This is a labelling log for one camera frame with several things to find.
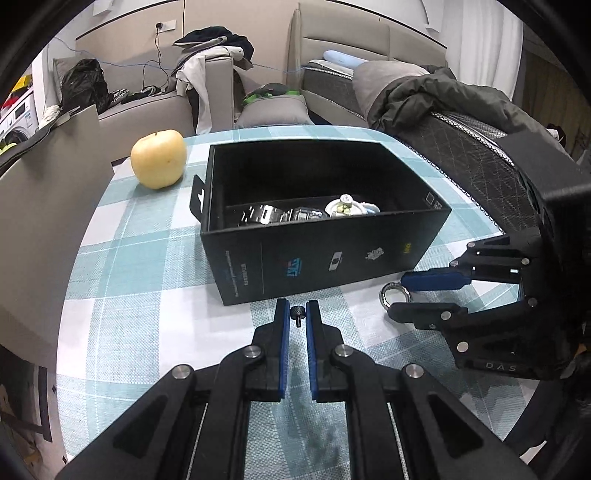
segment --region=yellow apple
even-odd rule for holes
[[[175,183],[187,163],[187,146],[176,130],[156,132],[140,138],[131,149],[131,168],[139,182],[149,189]]]

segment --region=headboard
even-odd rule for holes
[[[402,60],[421,65],[445,65],[446,48],[412,28],[378,14],[326,0],[304,1],[290,25],[289,72],[338,50],[366,60]],[[299,88],[303,72],[287,75]]]

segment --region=table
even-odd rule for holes
[[[69,456],[80,452],[160,376],[180,363],[218,363],[247,345],[254,329],[272,321],[275,301],[222,306],[189,212],[191,181],[204,179],[209,145],[278,138],[380,142],[452,207],[417,265],[446,266],[468,241],[499,229],[462,191],[397,140],[354,127],[255,128],[186,139],[181,181],[154,192],[138,184],[129,159],[115,167],[82,241],[61,319],[57,357],[60,423]],[[317,299],[325,323],[377,362],[401,368],[417,362],[435,375],[500,438],[513,427],[535,382],[459,371],[439,332],[388,323],[380,288],[400,275],[289,297]],[[475,281],[460,291],[425,294],[471,312],[515,301],[516,286]],[[312,402],[305,329],[292,325],[287,396],[252,405],[245,478],[349,478],[343,404]]]

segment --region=keyring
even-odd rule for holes
[[[384,307],[386,311],[388,311],[388,309],[390,308],[390,304],[388,303],[388,300],[386,300],[386,292],[389,290],[398,290],[399,292],[402,292],[404,298],[406,299],[406,303],[411,303],[413,300],[413,298],[410,296],[410,292],[399,282],[386,283],[386,285],[384,285],[384,287],[379,293],[379,302],[382,304],[382,307]]]

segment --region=blue gripper pad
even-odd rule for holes
[[[400,283],[408,291],[459,290],[472,283],[472,279],[454,268],[431,268],[407,272]]]
[[[281,357],[279,361],[279,396],[285,398],[287,388],[287,367],[290,354],[290,302],[285,301],[283,313],[283,335],[281,337]]]
[[[312,329],[312,315],[310,315],[310,302],[306,302],[306,343],[308,346],[310,391],[312,393],[312,400],[318,400],[318,373],[316,371],[316,349],[314,348],[314,333]]]

